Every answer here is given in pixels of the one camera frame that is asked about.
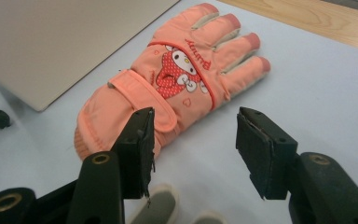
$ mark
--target gray shoe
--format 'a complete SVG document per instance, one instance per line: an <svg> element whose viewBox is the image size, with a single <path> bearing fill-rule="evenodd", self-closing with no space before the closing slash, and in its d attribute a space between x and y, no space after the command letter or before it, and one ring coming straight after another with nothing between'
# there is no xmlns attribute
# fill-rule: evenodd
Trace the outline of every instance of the gray shoe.
<svg viewBox="0 0 358 224"><path fill-rule="evenodd" d="M179 194L170 185L161 184L150 190L150 204L146 198L130 216L130 224L173 224L178 213Z"/></svg>
<svg viewBox="0 0 358 224"><path fill-rule="evenodd" d="M201 213L191 224L227 224L225 218L215 211Z"/></svg>

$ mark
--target child's glove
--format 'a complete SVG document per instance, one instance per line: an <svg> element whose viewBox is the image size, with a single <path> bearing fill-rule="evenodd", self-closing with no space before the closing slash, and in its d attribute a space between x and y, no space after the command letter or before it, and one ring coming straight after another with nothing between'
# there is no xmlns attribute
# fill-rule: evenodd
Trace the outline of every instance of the child's glove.
<svg viewBox="0 0 358 224"><path fill-rule="evenodd" d="M155 155L179 133L247 89L270 69L256 34L237 37L237 18L201 4L167 21L132 64L81 109L75 147L81 159L110 150L131 114L155 108Z"/></svg>

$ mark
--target white table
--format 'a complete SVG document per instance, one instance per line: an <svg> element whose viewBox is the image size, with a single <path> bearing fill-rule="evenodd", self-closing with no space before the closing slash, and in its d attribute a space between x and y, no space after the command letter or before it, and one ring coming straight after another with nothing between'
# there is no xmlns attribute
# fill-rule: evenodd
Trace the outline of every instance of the white table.
<svg viewBox="0 0 358 224"><path fill-rule="evenodd" d="M73 132L80 107L119 69L130 67L163 22L200 2L179 2L42 113L0 88L0 109L12 119L0 130L0 191L26 187L40 197L76 179L81 161ZM179 224L205 209L229 223L290 223L287 200L261 200L250 181L235 149L236 115L240 106L265 113L297 140L298 153L334 158L358 184L358 49L210 2L222 14L235 14L243 34L260 36L257 54L270 60L272 71L165 147L150 187L170 183L178 189ZM125 202L126 216L137 203Z"/></svg>

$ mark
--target glove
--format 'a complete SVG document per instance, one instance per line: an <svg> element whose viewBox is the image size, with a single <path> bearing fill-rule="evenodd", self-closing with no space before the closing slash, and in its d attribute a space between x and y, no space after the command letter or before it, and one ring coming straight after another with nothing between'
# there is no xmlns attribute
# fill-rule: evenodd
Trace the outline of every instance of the glove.
<svg viewBox="0 0 358 224"><path fill-rule="evenodd" d="M101 86L81 108L75 147L83 160L110 150L131 114L155 108L155 157L179 133L262 78L269 61L250 56L256 34L200 4L163 24L130 69Z"/></svg>

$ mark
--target laptop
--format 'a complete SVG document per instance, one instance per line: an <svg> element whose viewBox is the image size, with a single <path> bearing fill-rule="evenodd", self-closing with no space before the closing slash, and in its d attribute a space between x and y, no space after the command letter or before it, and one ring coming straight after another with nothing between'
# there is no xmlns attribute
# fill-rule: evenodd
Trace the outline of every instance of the laptop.
<svg viewBox="0 0 358 224"><path fill-rule="evenodd" d="M178 0L0 0L0 85L43 111Z"/></svg>

